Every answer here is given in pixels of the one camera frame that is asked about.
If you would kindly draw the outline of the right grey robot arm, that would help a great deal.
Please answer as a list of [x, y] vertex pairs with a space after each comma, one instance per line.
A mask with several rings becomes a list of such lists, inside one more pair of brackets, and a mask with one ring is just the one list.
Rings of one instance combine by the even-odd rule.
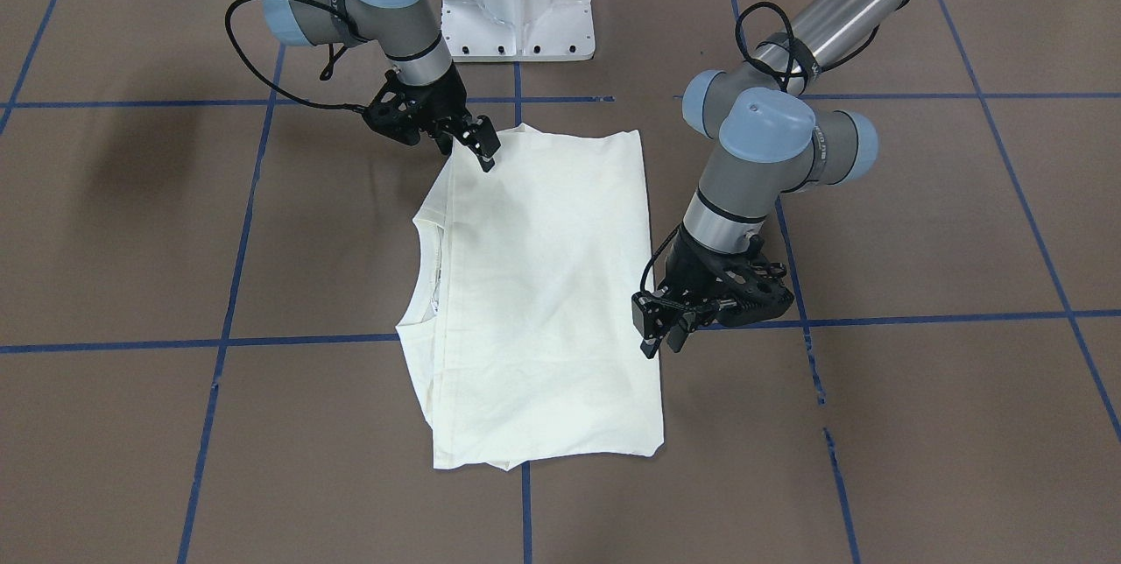
[[[229, 6], [232, 25], [241, 4]], [[466, 90], [454, 65], [441, 19], [427, 0], [257, 0], [265, 22], [286, 46], [331, 46], [331, 61], [368, 44], [380, 46], [389, 62], [385, 85], [367, 105], [342, 102], [373, 132], [404, 145], [428, 136], [441, 152], [466, 146], [484, 172], [494, 166], [500, 141], [487, 115], [466, 108]]]

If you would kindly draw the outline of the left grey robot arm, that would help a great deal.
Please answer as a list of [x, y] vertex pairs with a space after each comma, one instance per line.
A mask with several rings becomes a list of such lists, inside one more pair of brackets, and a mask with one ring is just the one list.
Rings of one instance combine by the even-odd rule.
[[680, 351], [705, 326], [736, 329], [793, 307], [787, 265], [765, 255], [765, 221], [782, 194], [856, 181], [879, 154], [869, 118], [821, 112], [802, 94], [910, 1], [814, 0], [796, 16], [762, 1], [736, 16], [744, 62], [697, 74], [680, 102], [684, 121], [714, 149], [680, 225], [656, 249], [666, 260], [661, 280], [641, 281], [632, 295], [645, 357]]

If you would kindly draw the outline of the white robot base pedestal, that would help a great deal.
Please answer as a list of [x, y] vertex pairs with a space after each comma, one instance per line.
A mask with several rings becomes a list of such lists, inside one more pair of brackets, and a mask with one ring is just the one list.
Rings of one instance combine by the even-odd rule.
[[441, 28], [456, 64], [589, 61], [592, 0], [443, 0]]

